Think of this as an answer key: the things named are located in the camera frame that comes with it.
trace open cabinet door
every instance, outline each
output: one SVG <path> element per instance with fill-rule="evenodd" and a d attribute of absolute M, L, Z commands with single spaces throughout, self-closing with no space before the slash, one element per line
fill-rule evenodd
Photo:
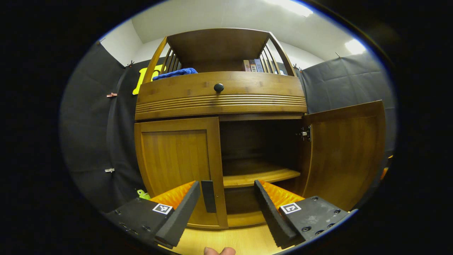
<path fill-rule="evenodd" d="M 299 193 L 350 211 L 379 170 L 385 121 L 381 100 L 304 116 Z"/>

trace blue towel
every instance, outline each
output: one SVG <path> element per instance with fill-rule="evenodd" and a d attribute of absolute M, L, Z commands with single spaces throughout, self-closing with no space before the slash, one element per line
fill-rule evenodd
<path fill-rule="evenodd" d="M 173 77 L 173 76 L 185 75 L 185 74 L 197 74 L 197 72 L 193 68 L 183 68 L 181 70 L 170 72 L 168 74 L 158 75 L 153 78 L 153 81 L 168 78 L 168 77 Z"/>

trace finger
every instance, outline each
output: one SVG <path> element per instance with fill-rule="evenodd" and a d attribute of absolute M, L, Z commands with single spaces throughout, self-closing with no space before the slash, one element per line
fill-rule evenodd
<path fill-rule="evenodd" d="M 222 252 L 220 253 L 220 255 L 235 255 L 235 254 L 236 250 L 231 247 L 223 248 Z"/>
<path fill-rule="evenodd" d="M 219 253 L 216 250 L 214 250 L 213 248 L 205 247 L 204 255 L 219 255 Z"/>

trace green toy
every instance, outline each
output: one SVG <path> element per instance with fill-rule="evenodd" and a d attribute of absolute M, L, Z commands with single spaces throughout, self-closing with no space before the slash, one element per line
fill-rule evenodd
<path fill-rule="evenodd" d="M 148 193 L 145 193 L 143 190 L 137 190 L 137 193 L 139 194 L 140 198 L 150 200 L 151 197 L 148 195 Z"/>

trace white wall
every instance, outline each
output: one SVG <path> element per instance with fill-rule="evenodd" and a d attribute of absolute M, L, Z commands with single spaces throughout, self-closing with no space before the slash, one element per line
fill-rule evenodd
<path fill-rule="evenodd" d="M 132 20 L 127 20 L 121 25 L 114 28 L 111 32 L 104 36 L 101 41 L 102 46 L 118 60 L 121 64 L 126 66 L 133 60 L 135 63 L 150 60 L 154 52 L 156 51 L 163 38 L 150 41 L 148 43 L 142 43 L 135 28 L 132 24 Z M 286 54 L 289 57 L 291 63 L 297 64 L 297 67 L 301 69 L 308 68 L 310 66 L 324 62 L 321 58 L 292 45 L 280 42 Z M 167 45 L 162 51 L 161 57 L 165 56 L 169 46 Z M 272 54 L 277 56 L 278 53 L 273 51 Z"/>
<path fill-rule="evenodd" d="M 324 60 L 318 58 L 317 56 L 303 50 L 296 48 L 292 45 L 286 44 L 284 42 L 280 42 L 282 45 L 283 50 L 286 52 L 291 64 L 297 64 L 297 67 L 301 69 L 308 68 L 310 66 L 314 66 L 316 64 L 324 62 Z"/>
<path fill-rule="evenodd" d="M 157 40 L 142 44 L 140 49 L 138 49 L 136 51 L 136 53 L 134 54 L 134 61 L 136 63 L 146 61 L 146 60 L 149 61 L 153 57 L 154 52 L 156 51 L 157 47 L 159 47 L 159 44 L 162 42 L 162 40 L 163 40 L 163 38 L 159 38 Z M 167 44 L 165 46 L 164 50 L 162 50 L 161 56 L 165 57 L 169 48 L 170 48 L 170 46 Z"/>
<path fill-rule="evenodd" d="M 102 46 L 124 66 L 128 65 L 131 60 L 137 62 L 134 60 L 134 56 L 143 46 L 132 20 L 127 20 L 115 27 L 100 40 L 102 40 Z"/>
<path fill-rule="evenodd" d="M 148 43 L 145 43 L 141 46 L 139 50 L 135 53 L 134 56 L 134 61 L 136 63 L 145 61 L 145 60 L 150 60 L 153 57 L 154 52 L 156 51 L 157 47 L 159 46 L 160 42 L 162 42 L 163 38 L 159 38 L 154 41 L 150 41 Z M 280 42 L 282 45 L 283 49 L 285 50 L 289 60 L 291 61 L 291 64 L 297 64 L 297 67 L 300 67 L 302 69 L 308 68 L 310 66 L 319 64 L 324 62 L 324 60 L 318 58 L 317 56 L 303 50 L 296 48 L 292 45 L 286 44 L 284 42 Z M 165 56 L 169 49 L 169 46 L 167 45 L 164 50 L 162 51 L 161 57 Z M 278 53 L 275 51 L 272 51 L 272 54 L 274 56 L 277 56 Z"/>

